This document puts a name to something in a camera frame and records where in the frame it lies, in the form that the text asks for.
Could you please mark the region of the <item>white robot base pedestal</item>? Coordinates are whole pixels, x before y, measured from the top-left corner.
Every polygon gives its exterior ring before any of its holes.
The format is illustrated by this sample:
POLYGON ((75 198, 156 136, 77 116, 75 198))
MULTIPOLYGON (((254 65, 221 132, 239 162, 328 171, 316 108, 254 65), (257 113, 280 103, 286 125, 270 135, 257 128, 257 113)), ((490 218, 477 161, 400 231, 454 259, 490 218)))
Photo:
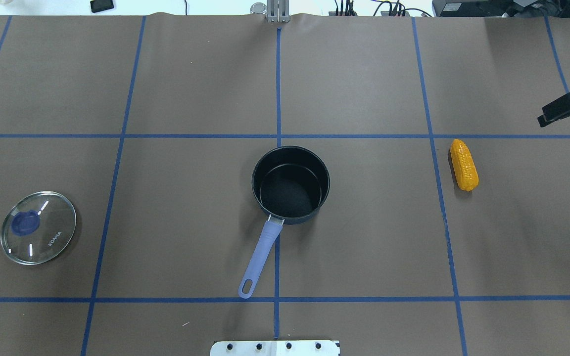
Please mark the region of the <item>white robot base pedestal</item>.
POLYGON ((339 341, 266 340, 213 343, 211 356, 339 356, 339 341))

